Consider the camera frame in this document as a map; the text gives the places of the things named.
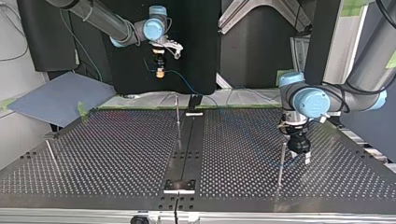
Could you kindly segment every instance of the perforated metal table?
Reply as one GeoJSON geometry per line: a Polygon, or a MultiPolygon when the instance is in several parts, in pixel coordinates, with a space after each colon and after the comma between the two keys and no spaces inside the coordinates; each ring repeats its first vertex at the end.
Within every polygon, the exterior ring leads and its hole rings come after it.
{"type": "Polygon", "coordinates": [[[396,214],[396,175],[330,123],[312,124],[312,162],[287,153],[277,186],[278,109],[92,112],[0,172],[1,208],[396,214]],[[163,193],[195,180],[193,195],[163,193]]]}

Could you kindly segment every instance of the blue cable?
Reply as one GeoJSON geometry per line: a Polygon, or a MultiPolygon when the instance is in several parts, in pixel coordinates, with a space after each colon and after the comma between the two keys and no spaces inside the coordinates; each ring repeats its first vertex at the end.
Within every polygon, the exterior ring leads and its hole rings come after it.
{"type": "Polygon", "coordinates": [[[215,103],[216,108],[219,108],[218,103],[217,103],[213,98],[211,98],[210,96],[203,95],[203,94],[199,93],[198,91],[196,91],[196,90],[190,85],[190,83],[187,81],[187,79],[184,78],[179,72],[177,72],[177,71],[175,71],[175,70],[168,70],[168,71],[165,71],[165,73],[175,73],[175,74],[177,74],[177,75],[184,81],[184,83],[186,83],[186,86],[187,86],[193,93],[195,93],[195,94],[197,94],[197,95],[199,95],[199,96],[203,96],[203,97],[208,98],[208,99],[211,100],[213,103],[215,103]]]}
{"type": "MultiPolygon", "coordinates": [[[[149,69],[149,65],[148,65],[148,63],[146,62],[146,58],[143,58],[143,62],[145,63],[146,69],[147,69],[149,72],[156,72],[156,70],[149,69]]],[[[175,71],[175,70],[168,70],[168,71],[165,71],[165,73],[175,73],[175,74],[177,74],[177,75],[184,81],[184,83],[186,84],[186,86],[187,86],[193,93],[195,93],[195,94],[197,94],[197,95],[199,95],[199,96],[207,97],[209,100],[211,100],[213,103],[215,103],[216,108],[219,108],[218,103],[217,103],[213,98],[211,98],[210,96],[205,96],[205,95],[201,94],[200,92],[196,91],[196,90],[190,85],[189,81],[187,81],[187,79],[184,78],[179,72],[177,72],[177,71],[175,71]]]]}

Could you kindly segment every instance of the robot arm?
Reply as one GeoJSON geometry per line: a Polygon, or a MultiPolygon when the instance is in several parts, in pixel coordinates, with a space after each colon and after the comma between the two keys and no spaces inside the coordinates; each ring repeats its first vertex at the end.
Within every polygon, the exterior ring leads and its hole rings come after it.
{"type": "MultiPolygon", "coordinates": [[[[396,15],[395,1],[388,12],[396,15]]],[[[396,29],[382,20],[343,85],[309,86],[302,73],[279,79],[284,109],[279,128],[290,135],[290,150],[298,154],[309,152],[310,142],[305,134],[310,119],[324,122],[329,112],[367,111],[385,104],[386,88],[395,80],[396,68],[389,66],[396,51],[395,39],[396,29]]]]}
{"type": "Polygon", "coordinates": [[[150,41],[156,58],[158,78],[164,76],[163,55],[167,50],[172,52],[176,60],[180,58],[183,47],[174,40],[168,40],[166,35],[170,24],[165,7],[150,7],[147,20],[131,23],[110,11],[98,0],[47,0],[47,2],[60,9],[70,10],[109,35],[111,42],[117,48],[133,44],[140,46],[141,42],[150,41]]]}

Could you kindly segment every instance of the metal bracket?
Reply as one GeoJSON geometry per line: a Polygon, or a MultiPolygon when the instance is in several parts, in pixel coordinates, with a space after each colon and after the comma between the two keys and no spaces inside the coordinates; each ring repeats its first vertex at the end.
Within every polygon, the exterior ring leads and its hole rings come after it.
{"type": "Polygon", "coordinates": [[[53,152],[51,142],[57,139],[58,137],[59,137],[59,133],[47,133],[44,136],[44,140],[46,141],[47,148],[49,149],[49,154],[53,160],[56,160],[57,158],[55,153],[53,152]]]}
{"type": "Polygon", "coordinates": [[[166,180],[163,193],[165,194],[194,194],[195,180],[166,180]]]}
{"type": "MultiPolygon", "coordinates": [[[[300,4],[297,0],[233,0],[219,20],[219,31],[224,35],[227,34],[251,10],[263,6],[273,7],[294,26],[300,4]]],[[[306,26],[311,24],[311,20],[302,8],[298,14],[296,29],[298,32],[302,32],[306,26]]]]}

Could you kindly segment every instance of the white wall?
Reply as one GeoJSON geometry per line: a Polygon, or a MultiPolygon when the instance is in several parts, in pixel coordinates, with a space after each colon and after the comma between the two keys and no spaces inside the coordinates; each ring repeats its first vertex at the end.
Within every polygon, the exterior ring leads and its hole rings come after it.
{"type": "MultiPolygon", "coordinates": [[[[18,8],[16,0],[0,1],[18,8]]],[[[13,13],[6,8],[3,10],[21,28],[13,13]]],[[[0,60],[20,55],[26,44],[25,38],[0,12],[0,60]]],[[[0,104],[43,85],[44,75],[35,71],[30,53],[14,61],[0,62],[0,104]]],[[[47,123],[0,108],[0,169],[36,147],[48,132],[47,123]]]]}

